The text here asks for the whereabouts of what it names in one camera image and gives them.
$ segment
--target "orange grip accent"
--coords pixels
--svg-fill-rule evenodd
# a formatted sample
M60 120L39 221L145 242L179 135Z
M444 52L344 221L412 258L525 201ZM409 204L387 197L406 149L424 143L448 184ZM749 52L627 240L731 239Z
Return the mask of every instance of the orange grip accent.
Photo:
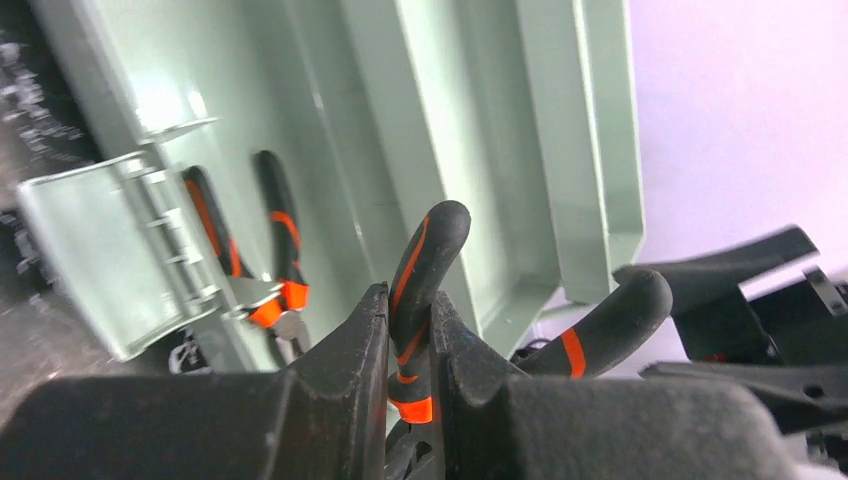
M286 309L297 310L306 306L309 299L309 285L284 280L280 293L286 299Z
M230 240L230 263L233 266L233 276L241 276L241 259L238 257L238 247L235 240Z
M426 322L424 322L423 325L421 325L421 328L419 328L415 336L412 337L412 340L409 342L409 345L406 346L406 350L404 350L401 356L397 357L398 365L406 365L406 362L408 362L409 359L412 358L412 354L415 353L415 347L417 347L418 344L421 343L421 337L424 336L424 332L426 332L428 328L430 328L429 320L427 320Z
M401 403L389 399L397 407L400 418L406 423L430 423L433 421L433 397L427 397L417 402Z
M401 375L400 372L398 372L397 373L397 379L398 379L398 382L400 382L404 385L409 385L410 383L413 383L414 381L418 380L418 375L413 375L411 377L404 377L403 375Z
M200 216L200 221L203 223L203 229L206 230L206 236L209 238L209 243L212 244L212 250L215 251L215 255L221 255L221 245L218 243L218 238L215 236L215 227L212 224L212 216L209 214L209 207L206 206L206 202L203 201L203 194L200 193L200 188L196 183L191 180L185 181L186 189L188 189L188 194L191 197L192 203L194 203L194 209L197 210L197 214Z
M400 302L401 297L403 297L403 290L406 288L406 282L409 280L409 276L412 275L412 271L415 269L415 262L418 261L418 255L421 254L421 247L424 246L424 239L427 237L427 224L430 223L430 217L424 217L423 223L424 228L421 229L421 238L418 239L418 244L415 245L415 250L413 250L412 255L409 256L409 262L407 262L406 267L403 268L403 273L400 275L400 280L398 280L395 296L392 298L392 315L389 317L389 320L392 320L392 317L394 317L398 303Z
M283 308L280 306L280 302L278 302L275 298L257 308L256 311L250 315L250 319L262 328L270 328L277 323L277 320L280 319L280 315L282 314Z
M294 224L294 220L285 212L274 211L271 212L271 221L280 222L285 225L289 229L292 240L294 240L294 246L300 250L300 232L297 231L297 225Z
M568 361L571 362L571 378L582 377L583 372L586 371L586 357L583 355L583 346L580 345L577 332L573 328L569 328L560 335L560 338L562 338L565 353L568 355Z

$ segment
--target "sage green metal panel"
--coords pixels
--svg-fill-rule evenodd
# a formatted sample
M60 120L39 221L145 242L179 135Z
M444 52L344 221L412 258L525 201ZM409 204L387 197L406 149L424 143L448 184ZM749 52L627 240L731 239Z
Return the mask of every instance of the sage green metal panel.
M171 166L202 164L209 170L246 263L261 273L270 264L270 241L250 154L261 148L278 152L291 171L297 199L308 186L295 168L298 160L277 109L267 101L272 95L266 76L256 75L262 64L252 53L248 25L237 6L213 0L195 11L190 3L147 1L140 8L123 2L74 1L54 8L54 2L39 0L36 8L51 38L61 38L55 42L60 64L106 154L132 149L154 126L193 119L203 113L194 111L200 107L222 117L160 149L160 161ZM145 112L154 113L143 125L140 117ZM304 219L318 216L310 204L300 203ZM302 223L301 234L309 245L302 263L313 283L313 302L303 315L311 334L320 338L346 318L353 303L342 300L342 283L334 275L320 228L313 221ZM221 333L251 351L253 369L272 368L264 335L254 330L233 325Z
M603 168L611 270L632 263L645 236L636 90L626 1L583 1Z
M505 355L560 278L569 299L596 301L638 249L622 0L73 0L65 17L37 2L57 38L87 22L93 50L57 43L107 152L221 118L169 142L163 162L209 170L258 272L270 241L248 159L282 157L314 338L391 280L445 199L473 221L443 287Z
M596 303L644 230L626 2L516 4L563 286Z

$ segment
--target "orange and black handle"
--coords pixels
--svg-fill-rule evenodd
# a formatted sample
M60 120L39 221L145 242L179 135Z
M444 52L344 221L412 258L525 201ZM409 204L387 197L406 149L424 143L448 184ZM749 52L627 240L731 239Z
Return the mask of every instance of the orange and black handle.
M427 344L430 305L471 228L465 205L452 200L430 209L401 257L389 292L389 335L398 372L389 377L389 401L407 423L433 419Z
M203 167L194 165L183 170L182 177L224 273L234 277L253 278L239 256L235 240L227 230L227 224L218 207L215 192L212 190L206 171Z
M671 313L671 302L662 275L642 270L518 368L532 375L600 375L645 343Z
M283 165L273 152L259 152L254 162L272 225L274 276L283 285L280 300L285 310L300 309L306 306L309 285L300 271L300 231L291 190Z
M218 208L217 197L203 167L191 166L182 172L182 176L194 208L203 222L209 243L218 256L221 269L226 275L255 278L242 261L238 246L227 230L224 216ZM283 307L277 298L249 312L250 319L264 328L273 325L282 313Z

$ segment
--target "green metal frame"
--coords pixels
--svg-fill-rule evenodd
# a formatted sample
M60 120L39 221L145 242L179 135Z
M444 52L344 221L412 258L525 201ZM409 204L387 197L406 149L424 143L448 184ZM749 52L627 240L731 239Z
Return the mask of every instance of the green metal frame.
M108 155L221 119L161 161L206 167L258 272L270 236L247 160L279 154L315 339L390 281L444 199L473 221L443 287L504 355L560 285L598 301L641 244L624 0L34 3Z

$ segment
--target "plier handle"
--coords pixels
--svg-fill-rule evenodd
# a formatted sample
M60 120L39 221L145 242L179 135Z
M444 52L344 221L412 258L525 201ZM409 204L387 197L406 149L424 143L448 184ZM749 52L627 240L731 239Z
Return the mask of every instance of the plier handle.
M254 158L254 170L272 227L272 276L282 287L276 298L253 309L249 315L260 327L271 328L284 312L306 306L309 285L300 271L300 233L282 165L276 155L263 150ZM182 172L182 177L224 273L234 277L256 278L242 261L238 244L227 229L217 196L204 168L191 166Z

